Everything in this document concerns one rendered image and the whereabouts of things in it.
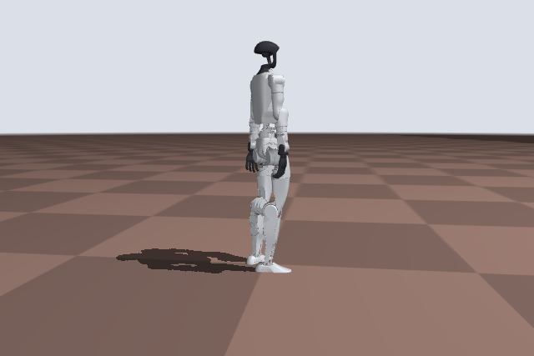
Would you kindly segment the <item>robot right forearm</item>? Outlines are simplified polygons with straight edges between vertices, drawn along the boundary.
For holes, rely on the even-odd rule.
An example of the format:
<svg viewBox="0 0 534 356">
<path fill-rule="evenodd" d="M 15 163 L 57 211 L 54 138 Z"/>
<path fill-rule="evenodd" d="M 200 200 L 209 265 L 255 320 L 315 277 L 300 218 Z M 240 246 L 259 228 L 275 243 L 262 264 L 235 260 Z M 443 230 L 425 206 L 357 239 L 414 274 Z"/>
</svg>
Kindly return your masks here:
<svg viewBox="0 0 534 356">
<path fill-rule="evenodd" d="M 283 144 L 285 146 L 285 153 L 287 153 L 290 149 L 287 133 L 288 115 L 288 111 L 285 108 L 281 108 L 279 111 L 278 122 L 275 123 L 278 142 L 277 149 L 279 151 L 279 145 Z"/>
</svg>

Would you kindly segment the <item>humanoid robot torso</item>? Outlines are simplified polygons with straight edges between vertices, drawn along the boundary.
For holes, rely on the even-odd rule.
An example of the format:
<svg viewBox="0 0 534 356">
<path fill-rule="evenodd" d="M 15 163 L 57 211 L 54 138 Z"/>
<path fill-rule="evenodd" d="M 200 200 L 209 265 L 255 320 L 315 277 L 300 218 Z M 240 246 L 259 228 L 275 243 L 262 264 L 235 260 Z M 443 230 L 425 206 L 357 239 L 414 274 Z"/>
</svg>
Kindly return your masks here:
<svg viewBox="0 0 534 356">
<path fill-rule="evenodd" d="M 277 138 L 275 138 L 275 128 L 270 128 L 269 123 L 275 124 L 278 122 L 273 116 L 273 105 L 271 88 L 268 84 L 268 75 L 277 74 L 268 70 L 268 72 L 254 75 L 251 82 L 252 95 L 252 109 L 255 124 L 264 124 L 264 127 L 259 131 L 259 138 L 256 139 L 256 152 L 265 158 L 266 149 L 270 145 L 278 146 Z M 268 125 L 267 125 L 268 123 Z M 266 125 L 265 125 L 266 124 Z"/>
</svg>

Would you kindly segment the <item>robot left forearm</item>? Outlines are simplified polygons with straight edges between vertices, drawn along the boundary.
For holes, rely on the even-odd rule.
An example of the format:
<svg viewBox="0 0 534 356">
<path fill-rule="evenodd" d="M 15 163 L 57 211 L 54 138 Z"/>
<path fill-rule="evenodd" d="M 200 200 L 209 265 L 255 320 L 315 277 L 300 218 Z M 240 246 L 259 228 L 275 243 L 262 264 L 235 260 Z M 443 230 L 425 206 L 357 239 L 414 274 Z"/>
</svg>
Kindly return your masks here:
<svg viewBox="0 0 534 356">
<path fill-rule="evenodd" d="M 254 120 L 250 117 L 249 119 L 249 126 L 250 126 L 250 135 L 249 135 L 249 142 L 250 142 L 250 148 L 255 149 L 256 146 L 256 139 L 259 138 L 259 128 L 260 124 L 255 124 Z"/>
</svg>

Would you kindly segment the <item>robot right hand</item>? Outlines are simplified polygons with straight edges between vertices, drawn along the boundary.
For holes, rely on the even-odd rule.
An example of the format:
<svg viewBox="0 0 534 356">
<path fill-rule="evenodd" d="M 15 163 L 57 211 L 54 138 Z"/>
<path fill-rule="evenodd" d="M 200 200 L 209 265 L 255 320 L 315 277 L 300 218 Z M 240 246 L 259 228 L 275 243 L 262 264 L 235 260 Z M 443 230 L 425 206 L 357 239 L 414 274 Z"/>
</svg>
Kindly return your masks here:
<svg viewBox="0 0 534 356">
<path fill-rule="evenodd" d="M 273 178 L 280 178 L 285 174 L 285 168 L 287 165 L 286 156 L 289 155 L 288 152 L 285 153 L 285 146 L 283 144 L 279 145 L 278 154 L 280 155 L 279 168 L 275 175 L 272 175 Z"/>
</svg>

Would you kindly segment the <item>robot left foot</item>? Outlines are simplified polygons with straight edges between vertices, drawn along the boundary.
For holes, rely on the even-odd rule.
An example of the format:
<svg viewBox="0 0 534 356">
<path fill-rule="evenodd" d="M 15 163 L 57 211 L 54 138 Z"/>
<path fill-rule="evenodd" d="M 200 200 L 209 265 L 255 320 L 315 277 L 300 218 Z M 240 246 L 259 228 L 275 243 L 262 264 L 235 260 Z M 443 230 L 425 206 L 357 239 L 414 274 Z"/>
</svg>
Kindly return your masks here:
<svg viewBox="0 0 534 356">
<path fill-rule="evenodd" d="M 264 255 L 263 254 L 261 254 L 261 257 L 259 256 L 259 258 L 256 258 L 256 257 L 255 257 L 255 253 L 254 253 L 254 255 L 250 255 L 247 258 L 246 263 L 251 265 L 251 264 L 257 264 L 259 262 L 264 262 Z M 270 260 L 271 260 L 271 257 L 270 257 Z"/>
</svg>

